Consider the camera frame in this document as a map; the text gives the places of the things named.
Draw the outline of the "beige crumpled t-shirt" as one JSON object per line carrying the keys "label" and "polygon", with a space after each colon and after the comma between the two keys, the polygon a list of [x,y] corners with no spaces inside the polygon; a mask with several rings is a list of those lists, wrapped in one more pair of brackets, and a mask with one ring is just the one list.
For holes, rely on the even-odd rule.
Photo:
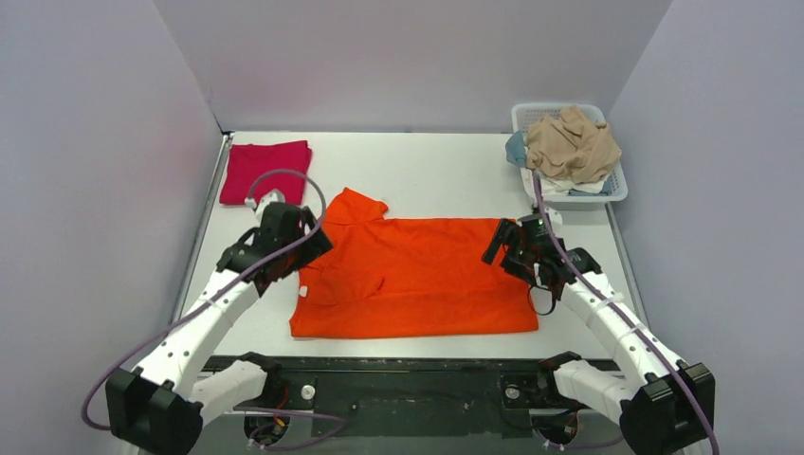
{"label": "beige crumpled t-shirt", "polygon": [[608,178],[619,163],[621,149],[604,120],[593,120],[578,105],[532,123],[524,136],[527,168],[556,180],[580,184]]}

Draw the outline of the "white garment in basket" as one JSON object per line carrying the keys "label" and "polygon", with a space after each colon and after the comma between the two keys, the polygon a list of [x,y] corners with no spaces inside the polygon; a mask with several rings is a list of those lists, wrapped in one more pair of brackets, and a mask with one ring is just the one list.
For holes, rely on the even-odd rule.
{"label": "white garment in basket", "polygon": [[556,180],[536,173],[543,195],[556,196],[598,196],[612,193],[612,182],[604,179],[595,183],[580,184],[571,179]]}

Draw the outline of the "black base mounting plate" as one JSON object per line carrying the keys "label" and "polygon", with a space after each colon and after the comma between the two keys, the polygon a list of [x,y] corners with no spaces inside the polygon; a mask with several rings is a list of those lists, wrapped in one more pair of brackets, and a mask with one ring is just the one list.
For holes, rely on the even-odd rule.
{"label": "black base mounting plate", "polygon": [[415,359],[264,357],[264,389],[236,409],[268,414],[313,411],[346,420],[344,436],[445,437],[533,430],[563,437],[578,410],[605,411],[577,391],[561,391],[557,373],[580,359]]}

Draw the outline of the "blue garment in basket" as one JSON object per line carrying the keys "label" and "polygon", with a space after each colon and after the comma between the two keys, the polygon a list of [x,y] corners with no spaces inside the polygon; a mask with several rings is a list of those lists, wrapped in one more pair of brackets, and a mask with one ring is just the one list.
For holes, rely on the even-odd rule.
{"label": "blue garment in basket", "polygon": [[506,161],[518,168],[527,168],[527,146],[522,131],[517,131],[505,142]]}

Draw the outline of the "orange t-shirt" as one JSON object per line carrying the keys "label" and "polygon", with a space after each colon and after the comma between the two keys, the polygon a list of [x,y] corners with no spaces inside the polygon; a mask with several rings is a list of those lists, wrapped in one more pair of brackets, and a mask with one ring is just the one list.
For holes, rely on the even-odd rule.
{"label": "orange t-shirt", "polygon": [[299,273],[296,338],[370,339],[534,332],[529,286],[485,264],[493,218],[387,217],[345,188],[322,227],[333,247]]}

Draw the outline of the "folded red t-shirt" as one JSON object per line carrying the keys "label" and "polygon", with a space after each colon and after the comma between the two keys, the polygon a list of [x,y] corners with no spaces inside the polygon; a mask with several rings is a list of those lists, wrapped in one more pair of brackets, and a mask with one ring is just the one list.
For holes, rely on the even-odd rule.
{"label": "folded red t-shirt", "polygon": [[[307,174],[313,153],[306,140],[274,145],[233,145],[229,152],[227,173],[219,203],[243,206],[252,184],[264,173],[278,169]],[[253,192],[259,201],[270,191],[280,191],[286,202],[299,205],[303,200],[306,180],[289,173],[276,173],[262,180]]]}

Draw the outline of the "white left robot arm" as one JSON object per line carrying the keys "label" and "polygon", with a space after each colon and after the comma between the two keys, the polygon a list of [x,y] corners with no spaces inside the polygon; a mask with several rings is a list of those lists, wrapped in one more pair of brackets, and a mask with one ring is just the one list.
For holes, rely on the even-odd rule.
{"label": "white left robot arm", "polygon": [[272,283],[332,247],[309,208],[263,202],[255,215],[257,225],[224,250],[185,320],[132,370],[110,374],[105,397],[117,438],[152,454],[187,454],[208,423],[240,403],[269,408],[282,398],[283,381],[259,355],[198,377],[237,319]]}

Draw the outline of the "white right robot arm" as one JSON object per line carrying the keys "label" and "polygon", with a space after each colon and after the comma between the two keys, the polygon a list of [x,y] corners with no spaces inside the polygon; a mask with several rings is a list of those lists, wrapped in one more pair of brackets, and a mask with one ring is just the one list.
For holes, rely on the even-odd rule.
{"label": "white right robot arm", "polygon": [[599,263],[583,248],[565,249],[538,214],[502,219],[482,257],[551,294],[572,311],[611,356],[620,373],[606,373],[566,352],[543,361],[539,400],[557,407],[570,399],[618,425],[635,454],[718,454],[714,434],[716,381],[704,364],[689,364],[633,314]]}

